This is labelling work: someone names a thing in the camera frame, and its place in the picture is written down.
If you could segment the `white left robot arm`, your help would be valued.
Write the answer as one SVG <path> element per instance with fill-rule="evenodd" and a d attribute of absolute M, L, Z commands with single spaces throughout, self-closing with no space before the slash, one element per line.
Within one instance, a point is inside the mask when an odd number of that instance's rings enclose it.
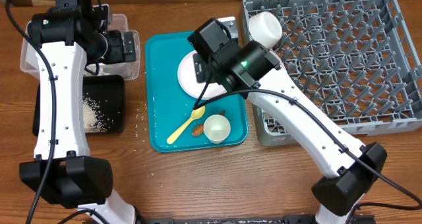
<path fill-rule="evenodd" d="M 34 158 L 21 181 L 43 199 L 101 223 L 142 223 L 138 210 L 113 189 L 111 164 L 92 157 L 83 125 L 85 67 L 111 53 L 108 12 L 91 0 L 55 0 L 20 31 L 35 49 L 40 75 L 40 123 Z"/>

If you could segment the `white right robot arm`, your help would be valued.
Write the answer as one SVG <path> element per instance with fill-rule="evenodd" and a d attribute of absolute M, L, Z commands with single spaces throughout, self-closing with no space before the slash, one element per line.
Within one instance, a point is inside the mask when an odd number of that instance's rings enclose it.
<path fill-rule="evenodd" d="M 311 155 L 323 177 L 312 192 L 320 202 L 317 223 L 347 223 L 351 210 L 369 191 L 386 161 L 377 142 L 365 145 L 328 118 L 293 82 L 272 47 L 282 27 L 272 14 L 254 20 L 253 39 L 239 47 L 229 30 L 209 19 L 187 39 L 228 92 L 270 114 Z"/>

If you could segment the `pink round plate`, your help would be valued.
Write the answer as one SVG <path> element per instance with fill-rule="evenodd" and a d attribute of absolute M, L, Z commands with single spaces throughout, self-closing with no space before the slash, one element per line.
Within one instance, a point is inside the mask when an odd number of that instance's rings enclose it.
<path fill-rule="evenodd" d="M 193 55 L 196 53 L 195 50 L 188 53 L 184 58 L 181 60 L 178 71 L 177 71 L 177 78 L 179 81 L 179 85 L 182 89 L 191 97 L 197 99 L 202 92 L 205 82 L 198 83 L 196 81 L 196 72 L 194 66 L 194 57 Z M 227 91 L 224 89 L 223 86 L 217 84 L 216 82 L 210 83 L 202 96 L 202 99 L 210 99 L 220 94 L 224 94 Z"/>

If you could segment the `cream white bowl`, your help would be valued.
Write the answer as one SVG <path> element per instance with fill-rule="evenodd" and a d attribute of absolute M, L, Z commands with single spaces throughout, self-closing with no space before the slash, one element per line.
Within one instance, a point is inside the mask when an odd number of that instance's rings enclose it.
<path fill-rule="evenodd" d="M 270 12 L 264 11 L 252 16 L 248 26 L 252 39 L 267 49 L 272 49 L 282 38 L 282 26 Z"/>

